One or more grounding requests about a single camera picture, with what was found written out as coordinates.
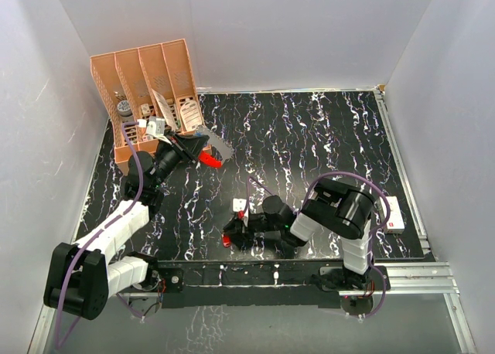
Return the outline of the silver key with red tag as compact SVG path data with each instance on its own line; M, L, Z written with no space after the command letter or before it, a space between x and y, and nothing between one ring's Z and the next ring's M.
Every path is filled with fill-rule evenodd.
M229 248L231 246L231 240L228 235L223 235L222 236L222 244L224 247Z

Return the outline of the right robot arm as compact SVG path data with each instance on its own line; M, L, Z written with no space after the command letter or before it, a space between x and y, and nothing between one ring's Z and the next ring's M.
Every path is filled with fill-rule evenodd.
M233 216L222 233L225 247L246 247L259 233L279 233L283 242L302 247L316 232L329 231L340 237L343 266L312 279L328 290L374 285L372 241L390 219L391 205L368 180L345 172L321 175L310 185L299 210L272 192L263 199L259 213L251 211L249 195L245 200L234 199L232 207Z

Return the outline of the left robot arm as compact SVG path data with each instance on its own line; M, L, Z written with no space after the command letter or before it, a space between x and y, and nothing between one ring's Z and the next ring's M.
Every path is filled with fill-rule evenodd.
M120 261L117 251L161 208L160 187L181 162L197 162L209 138L170 134L154 155L132 150L122 200L96 229L74 243L55 247L49 266L43 303L87 320L102 312L107 300L137 285L152 291L159 284L151 257L133 253Z

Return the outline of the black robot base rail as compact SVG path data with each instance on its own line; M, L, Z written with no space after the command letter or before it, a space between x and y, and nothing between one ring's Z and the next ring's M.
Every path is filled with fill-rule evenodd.
M389 291L384 266L363 277L344 271L340 260L159 261L161 281L138 290L126 288L131 300L160 301L163 308L200 306L351 306L370 311L372 300Z

